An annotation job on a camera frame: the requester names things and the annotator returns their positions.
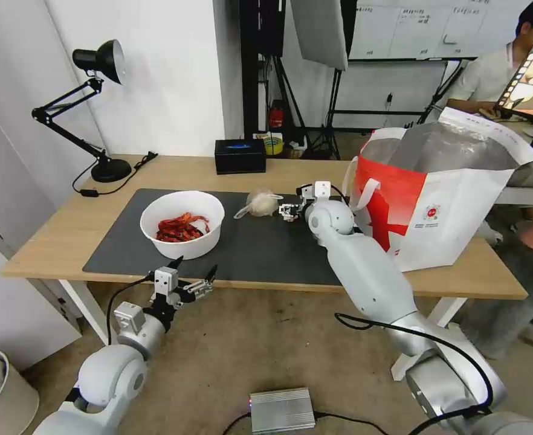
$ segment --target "desk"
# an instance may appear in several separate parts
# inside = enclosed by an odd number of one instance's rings
[[[119,156],[136,163],[140,156]],[[85,282],[132,282],[139,276],[83,272],[82,268],[115,222],[125,205],[140,188],[249,192],[268,187],[276,193],[294,193],[306,182],[330,180],[341,185],[347,161],[303,161],[268,159],[266,173],[216,175],[209,157],[160,156],[148,163],[119,192],[99,198],[72,196],[49,221],[6,264],[8,277],[57,279],[95,332],[106,343],[105,315]],[[104,190],[93,180],[85,188]],[[430,319],[445,326],[467,298],[524,299],[527,294],[483,239],[474,239],[454,266],[408,272],[416,296],[440,297]],[[307,286],[300,283],[253,283],[216,281],[217,288],[263,288],[295,291],[342,292],[339,286]],[[398,361],[402,370],[410,361]]]
[[[527,121],[515,122],[513,119],[500,120],[498,124],[511,129],[526,142],[532,142],[532,138],[525,134],[524,130],[533,129],[533,124]],[[496,200],[496,204],[533,205],[533,187],[506,187]]]

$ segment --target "table leg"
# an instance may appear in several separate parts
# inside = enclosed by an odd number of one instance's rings
[[[438,326],[445,327],[466,301],[466,298],[443,297],[431,311],[428,320],[431,320]],[[416,362],[418,362],[420,356],[421,355],[400,355],[398,360],[392,366],[393,379],[395,381],[401,381],[405,377],[406,371],[411,369]]]
[[[108,343],[108,330],[105,314],[83,281],[59,280],[67,294],[87,319],[93,330],[101,338],[103,344]],[[117,334],[111,329],[112,343],[115,344]]]

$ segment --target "lamp shade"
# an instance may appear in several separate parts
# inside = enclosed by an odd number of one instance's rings
[[[73,63],[84,71],[100,71],[109,80],[122,84],[126,74],[126,65],[121,45],[117,39],[109,40],[96,51],[73,51]]]

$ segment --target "black desk lamp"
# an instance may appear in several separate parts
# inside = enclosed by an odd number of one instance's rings
[[[97,159],[97,164],[91,169],[91,176],[95,181],[113,182],[121,180],[132,172],[132,167],[128,162],[108,157],[104,149],[95,147],[89,142],[78,138],[53,121],[54,118],[63,112],[74,108],[85,100],[89,100],[91,97],[102,91],[103,79],[97,76],[98,71],[103,73],[103,75],[110,80],[121,85],[121,81],[126,73],[121,45],[117,39],[113,39],[104,43],[97,49],[97,51],[74,50],[73,63],[76,67],[87,73],[89,80],[78,88],[75,88],[56,100],[47,103],[45,106],[33,109],[33,118],[41,124],[49,127],[51,130],[59,133],[67,140],[70,140]],[[87,87],[91,88],[93,92],[84,95],[82,98],[72,103],[58,104]]]

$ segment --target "shopping bag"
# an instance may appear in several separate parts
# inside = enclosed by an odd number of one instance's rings
[[[452,265],[514,170],[531,161],[533,148],[512,130],[446,108],[432,124],[376,130],[343,192],[351,179],[355,222],[401,271]]]

